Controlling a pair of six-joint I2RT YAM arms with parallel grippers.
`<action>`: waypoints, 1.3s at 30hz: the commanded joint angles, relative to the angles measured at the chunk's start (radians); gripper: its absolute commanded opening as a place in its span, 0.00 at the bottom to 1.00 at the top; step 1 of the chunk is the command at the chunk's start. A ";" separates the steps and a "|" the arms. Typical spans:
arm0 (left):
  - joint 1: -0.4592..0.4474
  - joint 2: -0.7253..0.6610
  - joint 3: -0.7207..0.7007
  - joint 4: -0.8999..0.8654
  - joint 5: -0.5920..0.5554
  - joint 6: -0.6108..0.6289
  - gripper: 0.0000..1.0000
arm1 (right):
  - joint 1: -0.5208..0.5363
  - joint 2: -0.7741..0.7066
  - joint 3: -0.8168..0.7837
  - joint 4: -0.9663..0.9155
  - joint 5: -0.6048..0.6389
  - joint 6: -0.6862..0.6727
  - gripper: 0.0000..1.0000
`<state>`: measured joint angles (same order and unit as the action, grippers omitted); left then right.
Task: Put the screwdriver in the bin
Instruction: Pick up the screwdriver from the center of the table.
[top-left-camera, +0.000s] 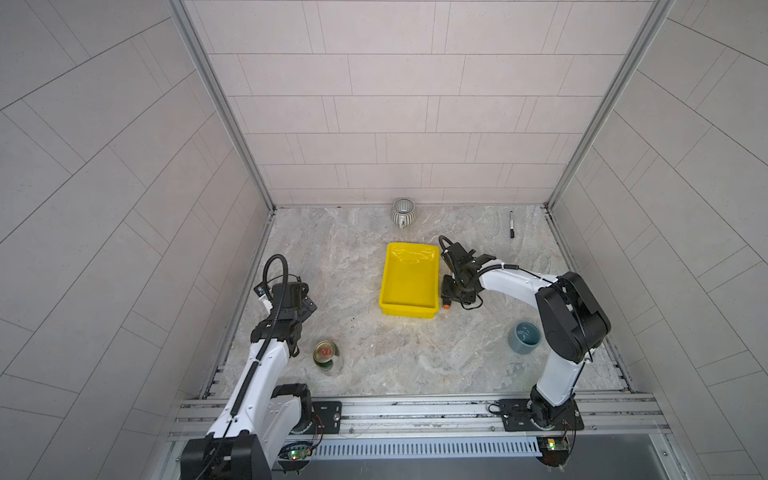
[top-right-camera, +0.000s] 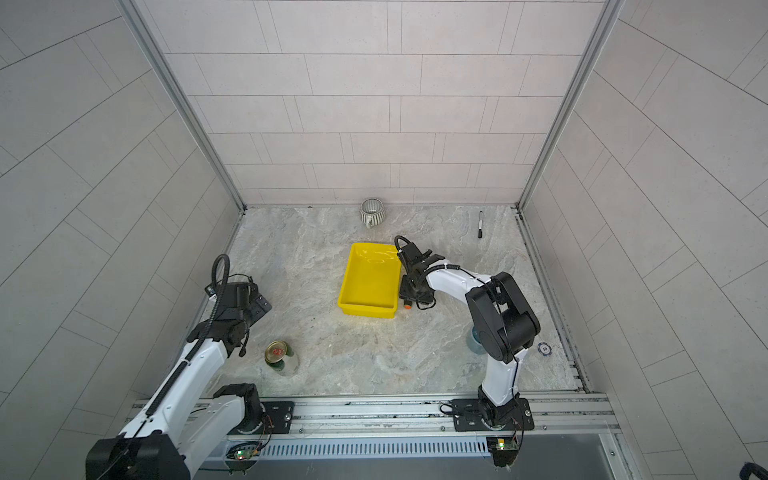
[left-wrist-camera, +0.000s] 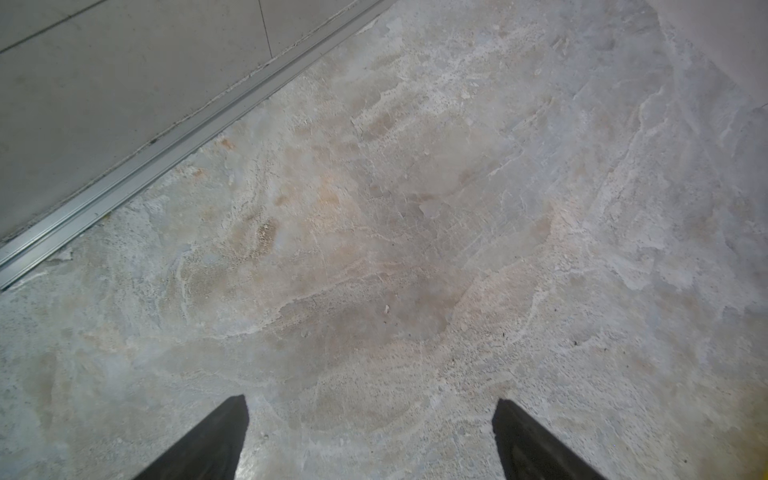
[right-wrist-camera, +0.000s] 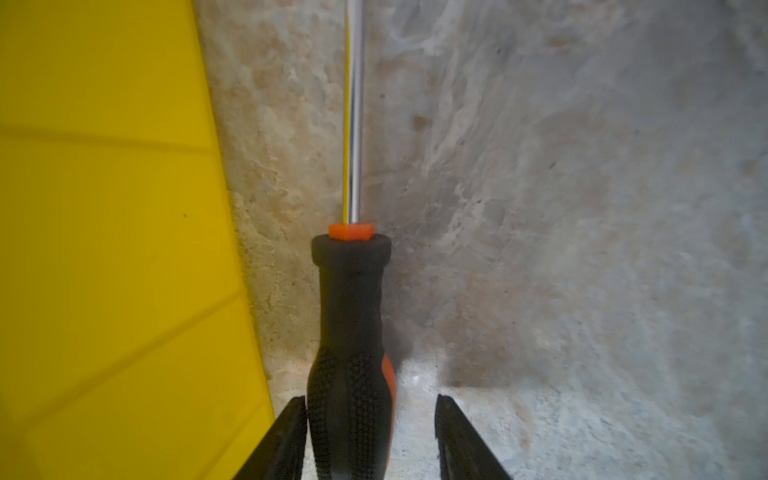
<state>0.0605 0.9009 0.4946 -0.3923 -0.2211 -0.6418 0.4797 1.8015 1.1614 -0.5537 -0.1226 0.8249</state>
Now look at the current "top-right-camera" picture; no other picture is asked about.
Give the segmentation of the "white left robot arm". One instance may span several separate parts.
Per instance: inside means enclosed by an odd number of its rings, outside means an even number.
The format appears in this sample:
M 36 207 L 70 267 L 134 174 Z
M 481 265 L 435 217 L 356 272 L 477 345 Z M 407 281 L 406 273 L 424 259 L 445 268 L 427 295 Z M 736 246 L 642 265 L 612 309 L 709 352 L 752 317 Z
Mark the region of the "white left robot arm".
M 253 383 L 221 387 L 197 406 L 205 387 L 234 352 L 245 354 L 251 327 L 269 311 L 250 278 L 232 284 L 230 258 L 216 257 L 210 317 L 191 332 L 171 373 L 147 405 L 114 437 L 102 439 L 85 460 L 89 479 L 191 479 L 230 432 L 256 434 L 263 449 L 275 426 Z

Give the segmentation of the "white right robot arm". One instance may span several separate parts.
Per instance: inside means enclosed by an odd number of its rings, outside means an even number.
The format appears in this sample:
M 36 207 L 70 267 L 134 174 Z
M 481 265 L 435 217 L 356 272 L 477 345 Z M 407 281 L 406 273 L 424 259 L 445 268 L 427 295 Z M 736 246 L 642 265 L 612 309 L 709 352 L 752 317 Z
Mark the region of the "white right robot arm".
M 504 271 L 492 276 L 471 272 L 430 250 L 421 251 L 402 235 L 394 237 L 394 246 L 404 269 L 399 298 L 405 307 L 429 309 L 442 292 L 468 308 L 487 358 L 478 388 L 479 416 L 486 427 L 515 432 L 533 429 L 518 381 L 541 325 L 513 276 Z

